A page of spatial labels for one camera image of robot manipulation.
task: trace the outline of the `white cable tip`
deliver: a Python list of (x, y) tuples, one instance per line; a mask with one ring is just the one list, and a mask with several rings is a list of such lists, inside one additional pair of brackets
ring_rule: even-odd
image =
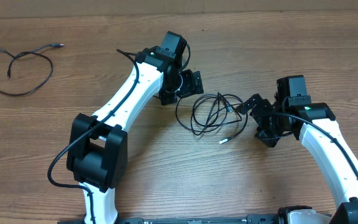
[(223, 139), (222, 141), (219, 142), (219, 144), (224, 144), (226, 142), (228, 142), (228, 139)]

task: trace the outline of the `cable connector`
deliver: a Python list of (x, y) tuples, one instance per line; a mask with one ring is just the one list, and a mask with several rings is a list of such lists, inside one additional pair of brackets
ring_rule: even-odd
[(231, 109), (231, 105), (227, 105), (226, 109), (229, 113), (233, 113), (233, 110)]
[(223, 139), (222, 141), (219, 142), (219, 144), (224, 144), (226, 142), (228, 142), (229, 140), (226, 138), (226, 139)]
[(64, 44), (51, 44), (51, 47), (64, 47)]

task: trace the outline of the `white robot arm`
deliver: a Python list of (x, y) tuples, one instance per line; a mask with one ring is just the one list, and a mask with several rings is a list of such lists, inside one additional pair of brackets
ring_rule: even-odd
[[(182, 65), (186, 47), (189, 57)], [(128, 53), (121, 53), (130, 58)], [(69, 223), (113, 224), (117, 220), (114, 188), (126, 169), (127, 133), (154, 94), (158, 93), (161, 104), (167, 105), (175, 103), (177, 97), (203, 93), (200, 73), (183, 71), (190, 59), (190, 46), (182, 36), (168, 32), (161, 47), (144, 49), (133, 55), (134, 68), (126, 82), (92, 117), (84, 114), (76, 117), (70, 145), (55, 158), (48, 170), (53, 185), (84, 191), (86, 216), (84, 220)], [(96, 138), (106, 141), (104, 148), (90, 141)], [(73, 172), (79, 187), (59, 184), (52, 179), (54, 164), (67, 151), (67, 169)]]
[(255, 136), (268, 147), (286, 136), (285, 131), (293, 133), (317, 162), (337, 207), (332, 219), (323, 215), (316, 222), (308, 220), (314, 215), (309, 209), (300, 212), (301, 207), (279, 210), (279, 215), (292, 224), (358, 223), (358, 160), (346, 144), (335, 115), (327, 104), (311, 102), (302, 75), (278, 79), (277, 89), (274, 104), (254, 94), (236, 111), (245, 114), (252, 110), (250, 115), (259, 125)]

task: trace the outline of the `tabletop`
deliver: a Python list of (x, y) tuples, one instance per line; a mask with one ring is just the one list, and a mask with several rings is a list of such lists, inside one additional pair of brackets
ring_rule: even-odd
[[(83, 216), (83, 193), (50, 184), (47, 168), (68, 144), (76, 115), (92, 115), (130, 74), (131, 62), (116, 49), (159, 45), (168, 30), (190, 44), (189, 68), (201, 72), (206, 93), (243, 100), (260, 93), (274, 101), (276, 79), (304, 75), (313, 102), (329, 105), (358, 158), (358, 11), (0, 20), (0, 47), (12, 54), (65, 44), (44, 52), (54, 71), (41, 89), (23, 97), (0, 94), (0, 223)], [(13, 93), (33, 88), (50, 70), (44, 59), (28, 56), (14, 62), (8, 80), (9, 61), (0, 53), (0, 89)], [(186, 124), (196, 99), (181, 102)], [(293, 136), (267, 148), (254, 138), (256, 127), (250, 119), (240, 136), (220, 145), (236, 125), (194, 136), (177, 123), (175, 105), (152, 98), (129, 131), (127, 171), (116, 189), (120, 216), (238, 217), (301, 204), (334, 213), (307, 149)], [(53, 176), (75, 184), (65, 157)]]

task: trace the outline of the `black bracket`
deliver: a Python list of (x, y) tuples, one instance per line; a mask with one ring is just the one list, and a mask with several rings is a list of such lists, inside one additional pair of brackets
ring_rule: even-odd
[(255, 137), (268, 147), (274, 147), (281, 137), (289, 134), (293, 134), (295, 139), (299, 140), (303, 126), (303, 122), (274, 113), (295, 115), (307, 121), (323, 118), (335, 120), (334, 113), (326, 103), (311, 102), (303, 75), (278, 79), (275, 99), (276, 102), (270, 104), (269, 100), (254, 94), (236, 108), (236, 111), (242, 114), (251, 110), (250, 115), (258, 123)]
[[(71, 127), (70, 143), (98, 124), (96, 118), (80, 113)], [(90, 141), (100, 136), (106, 138), (104, 147)], [(76, 181), (89, 183), (106, 192), (118, 185), (125, 173), (127, 158), (127, 133), (120, 126), (112, 128), (103, 124), (68, 151), (67, 169), (73, 172)]]
[(164, 73), (158, 93), (161, 105), (176, 103), (178, 97), (204, 93), (200, 72), (182, 71), (182, 55), (186, 46), (187, 41), (181, 35), (168, 31), (160, 47), (146, 48), (136, 55), (136, 62), (153, 65)]
[(276, 224), (275, 218), (277, 215), (248, 215), (247, 216), (247, 223), (250, 224)]
[(336, 210), (329, 224), (358, 224), (358, 198), (352, 197)]

